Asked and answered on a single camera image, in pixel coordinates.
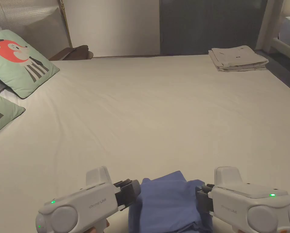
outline blue fabric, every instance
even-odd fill
[[[195,188],[202,184],[187,182],[180,171],[143,179],[141,194],[129,208],[129,233],[211,233],[211,216],[197,211]]]

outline door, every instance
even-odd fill
[[[267,0],[160,0],[161,54],[255,49],[266,5]]]

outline white bed frame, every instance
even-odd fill
[[[290,58],[290,46],[286,43],[280,41],[278,37],[278,29],[280,25],[282,24],[283,18],[290,16],[290,0],[285,0],[283,3],[282,11],[280,16],[278,17],[278,22],[273,28],[273,35],[275,38],[273,38],[270,42],[270,49],[267,52],[274,52],[279,51],[280,53],[283,53],[284,55],[288,56]]]

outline folded towel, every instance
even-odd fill
[[[180,171],[156,180],[145,178],[142,192],[129,208],[129,233],[212,233],[212,218],[197,211],[195,187]]]
[[[209,55],[219,71],[247,71],[265,70],[269,60],[256,54],[248,46],[240,46],[231,49],[209,50]]]

